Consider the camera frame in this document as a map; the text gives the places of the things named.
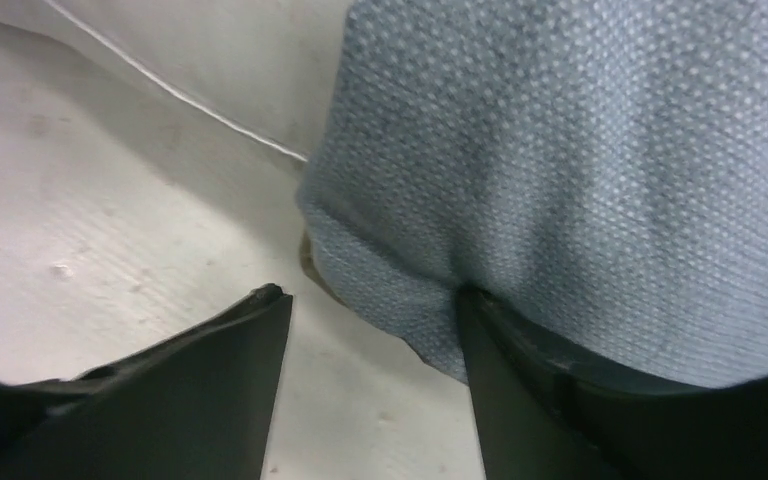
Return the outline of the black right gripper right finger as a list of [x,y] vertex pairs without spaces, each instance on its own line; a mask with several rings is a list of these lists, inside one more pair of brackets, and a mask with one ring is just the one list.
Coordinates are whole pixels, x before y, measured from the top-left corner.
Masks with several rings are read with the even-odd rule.
[[487,478],[768,480],[768,377],[649,375],[474,288],[456,318]]

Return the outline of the light blue pillowcase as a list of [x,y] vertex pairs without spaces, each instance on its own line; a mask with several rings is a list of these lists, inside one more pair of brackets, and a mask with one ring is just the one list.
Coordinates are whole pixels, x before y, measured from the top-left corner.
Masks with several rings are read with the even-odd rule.
[[466,377],[453,297],[661,377],[768,374],[768,1],[357,1],[313,266]]

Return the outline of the white pillow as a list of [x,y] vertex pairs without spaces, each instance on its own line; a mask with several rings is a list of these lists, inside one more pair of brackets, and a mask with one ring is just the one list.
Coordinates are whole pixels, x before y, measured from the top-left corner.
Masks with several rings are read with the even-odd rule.
[[0,23],[53,38],[301,159],[325,129],[348,7],[345,1],[0,1]]

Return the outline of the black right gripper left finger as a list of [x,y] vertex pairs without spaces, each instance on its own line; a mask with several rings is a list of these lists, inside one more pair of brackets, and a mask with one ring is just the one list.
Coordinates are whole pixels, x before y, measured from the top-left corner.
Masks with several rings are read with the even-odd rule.
[[76,378],[0,382],[0,479],[260,478],[292,308],[267,284]]

